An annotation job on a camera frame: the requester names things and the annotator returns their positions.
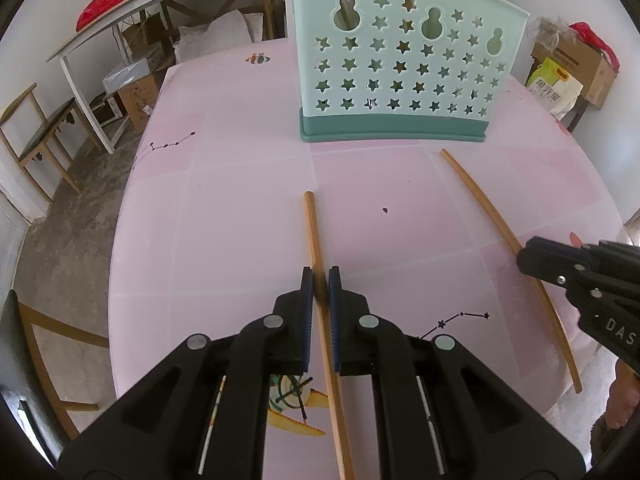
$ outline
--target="chopstick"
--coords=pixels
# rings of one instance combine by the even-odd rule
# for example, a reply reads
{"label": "chopstick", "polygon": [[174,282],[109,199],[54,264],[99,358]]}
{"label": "chopstick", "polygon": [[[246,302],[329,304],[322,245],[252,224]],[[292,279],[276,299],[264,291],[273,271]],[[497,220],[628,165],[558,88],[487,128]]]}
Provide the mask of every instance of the chopstick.
{"label": "chopstick", "polygon": [[[500,215],[495,206],[488,199],[487,195],[484,194],[482,189],[476,184],[476,182],[472,179],[472,177],[465,171],[465,169],[458,164],[455,158],[451,156],[451,154],[447,150],[442,150],[440,152],[442,156],[447,160],[449,165],[453,168],[453,170],[458,174],[462,182],[465,183],[467,189],[471,192],[471,194],[478,200],[479,204],[482,206],[482,209],[489,215],[495,227],[500,231],[502,238],[507,245],[513,251],[513,254],[516,256],[522,250],[522,245],[518,241],[518,239],[511,231],[510,227],[507,225],[507,222],[504,221],[504,218]],[[567,366],[569,367],[569,373],[571,374],[571,378],[574,381],[574,389],[575,393],[579,394],[582,391],[582,381],[580,380],[580,372],[578,371],[578,366],[575,362],[574,352],[571,350],[571,345],[569,345],[569,339],[566,336],[566,332],[564,331],[564,327],[562,326],[562,321],[558,316],[558,312],[554,307],[554,304],[547,293],[545,286],[542,284],[540,280],[536,278],[531,278],[531,284],[533,285],[536,294],[538,295],[538,299],[542,306],[545,309],[546,316],[548,317],[551,328],[553,329],[554,336],[556,337],[556,342],[562,351],[562,355],[564,356],[564,360],[566,361]]]}
{"label": "chopstick", "polygon": [[342,410],[342,397],[340,396],[340,383],[338,375],[334,371],[332,357],[331,316],[329,313],[329,294],[324,273],[324,259],[322,258],[322,245],[320,243],[320,231],[318,229],[318,216],[316,214],[316,197],[313,192],[304,194],[306,217],[306,240],[309,246],[312,269],[314,273],[314,289],[316,293],[316,314],[320,326],[320,346],[322,349],[322,364],[326,378],[327,394],[329,397],[329,414],[331,427],[334,433],[335,455],[338,460],[340,480],[354,480],[353,462],[351,460],[351,446],[347,425]]}

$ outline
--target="star cutout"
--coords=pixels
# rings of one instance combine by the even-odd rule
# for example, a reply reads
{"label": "star cutout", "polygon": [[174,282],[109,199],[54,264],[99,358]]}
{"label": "star cutout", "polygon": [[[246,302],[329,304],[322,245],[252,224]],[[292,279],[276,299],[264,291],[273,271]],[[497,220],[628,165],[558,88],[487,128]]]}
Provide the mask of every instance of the star cutout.
{"label": "star cutout", "polygon": [[380,16],[376,16],[376,21],[371,23],[374,27],[377,27],[378,30],[382,30],[382,27],[386,27],[386,18],[380,18]]}
{"label": "star cutout", "polygon": [[371,43],[371,48],[375,48],[377,52],[384,47],[385,47],[385,40],[377,40],[376,38],[373,38],[373,43]]}
{"label": "star cutout", "polygon": [[372,69],[373,72],[375,72],[376,70],[382,69],[382,60],[379,59],[376,61],[375,59],[372,59],[371,64],[367,68]]}
{"label": "star cutout", "polygon": [[413,26],[414,22],[411,21],[407,21],[407,20],[402,20],[402,25],[400,25],[400,27],[402,30],[404,30],[404,33],[408,33],[410,30],[414,30],[414,26]]}
{"label": "star cutout", "polygon": [[373,0],[373,2],[375,4],[378,4],[380,6],[380,9],[382,9],[382,7],[384,7],[385,5],[389,5],[389,0]]}
{"label": "star cutout", "polygon": [[411,50],[409,48],[409,42],[408,41],[400,41],[398,43],[398,46],[396,46],[396,50],[399,50],[400,52],[402,52],[402,54],[404,54],[407,50]]}
{"label": "star cutout", "polygon": [[342,68],[346,68],[347,72],[351,72],[352,68],[357,68],[358,66],[356,65],[356,60],[354,59],[345,59],[344,60],[344,65],[342,66]]}
{"label": "star cutout", "polygon": [[331,67],[329,66],[329,60],[328,60],[328,59],[323,59],[323,60],[320,62],[320,65],[318,65],[318,70],[319,70],[320,72],[324,72],[327,68],[331,68]]}
{"label": "star cutout", "polygon": [[329,48],[331,45],[329,44],[328,38],[316,38],[316,47],[320,49],[322,52],[324,49]]}
{"label": "star cutout", "polygon": [[406,9],[407,12],[410,12],[412,9],[415,9],[415,0],[404,0],[404,4],[402,7]]}
{"label": "star cutout", "polygon": [[325,90],[328,90],[329,88],[331,88],[328,85],[328,82],[329,82],[328,79],[318,82],[318,86],[316,86],[316,90],[319,90],[321,92],[324,92]]}
{"label": "star cutout", "polygon": [[342,46],[345,46],[349,49],[349,52],[351,51],[352,48],[358,46],[358,44],[356,43],[356,39],[355,38],[344,38],[344,43],[342,44]]}

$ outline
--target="chair leg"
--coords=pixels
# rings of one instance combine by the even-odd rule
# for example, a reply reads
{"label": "chair leg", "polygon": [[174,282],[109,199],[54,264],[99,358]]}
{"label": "chair leg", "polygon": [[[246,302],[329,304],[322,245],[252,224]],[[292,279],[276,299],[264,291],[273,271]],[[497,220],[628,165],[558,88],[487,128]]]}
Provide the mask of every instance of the chair leg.
{"label": "chair leg", "polygon": [[78,187],[78,184],[76,184],[76,181],[73,180],[71,178],[71,175],[69,175],[66,172],[65,168],[62,166],[62,164],[60,164],[60,161],[56,159],[56,156],[53,153],[51,153],[51,150],[49,149],[49,147],[44,142],[40,143],[40,150],[51,161],[51,163],[56,167],[56,169],[58,170],[60,175],[62,175],[62,177],[69,183],[69,185],[73,189],[75,189],[77,193],[80,193],[80,188]]}

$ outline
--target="table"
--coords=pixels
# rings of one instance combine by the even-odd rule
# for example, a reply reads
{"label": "table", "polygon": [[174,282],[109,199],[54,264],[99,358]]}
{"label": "table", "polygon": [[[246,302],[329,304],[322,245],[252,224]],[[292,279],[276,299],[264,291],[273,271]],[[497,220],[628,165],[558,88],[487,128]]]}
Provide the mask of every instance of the table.
{"label": "table", "polygon": [[[269,60],[246,62],[253,54]],[[109,332],[117,394],[191,333],[237,333],[300,286],[308,265],[302,194],[313,190],[325,264],[340,266],[344,288],[364,294],[372,313],[407,334],[450,333],[537,410],[548,410],[570,386],[548,320],[439,151],[465,167],[521,242],[533,235],[629,242],[580,147],[513,78],[484,143],[305,144],[292,55],[288,40],[276,40],[168,73],[114,239]],[[578,330],[562,289],[548,290],[584,369],[596,343]],[[309,374],[311,387],[325,392],[316,330]],[[342,384],[356,476],[377,478],[370,382]],[[327,434],[269,425],[265,479],[338,478],[328,410],[307,411],[308,423]],[[283,415],[300,420],[297,412]]]}
{"label": "table", "polygon": [[124,131],[124,128],[120,128],[113,139],[109,139],[107,135],[104,133],[104,130],[100,126],[100,123],[95,118],[94,113],[91,111],[90,100],[88,100],[78,85],[75,83],[73,78],[73,71],[71,66],[69,65],[67,56],[73,52],[76,48],[78,48],[83,43],[89,41],[91,38],[100,34],[101,32],[108,30],[109,28],[113,29],[116,37],[116,41],[118,43],[118,49],[124,59],[125,62],[128,61],[127,58],[127,50],[125,41],[122,37],[122,33],[120,28],[118,27],[118,22],[123,20],[124,18],[128,18],[132,16],[136,12],[145,9],[148,6],[161,2],[163,0],[125,0],[112,9],[105,12],[103,15],[99,16],[96,20],[93,20],[89,25],[80,30],[77,34],[75,34],[72,38],[70,38],[65,44],[63,44],[55,53],[53,53],[47,61],[51,61],[54,58],[57,58],[62,66],[62,71],[65,73],[66,80],[69,82],[69,86],[76,96],[76,101],[82,108],[82,111],[86,115],[89,123],[92,128],[95,130],[95,133],[98,135],[104,147],[107,149],[109,153],[113,153],[114,146],[121,134]]}

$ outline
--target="plastic bag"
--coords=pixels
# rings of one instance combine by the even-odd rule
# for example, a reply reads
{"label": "plastic bag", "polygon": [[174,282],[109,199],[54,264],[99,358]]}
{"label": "plastic bag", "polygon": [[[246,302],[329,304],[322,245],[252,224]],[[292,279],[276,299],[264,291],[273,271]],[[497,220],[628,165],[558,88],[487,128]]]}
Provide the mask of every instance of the plastic bag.
{"label": "plastic bag", "polygon": [[79,32],[98,16],[103,15],[107,10],[111,9],[111,7],[115,7],[123,1],[124,0],[93,0],[80,14],[78,22],[76,23],[76,32]]}

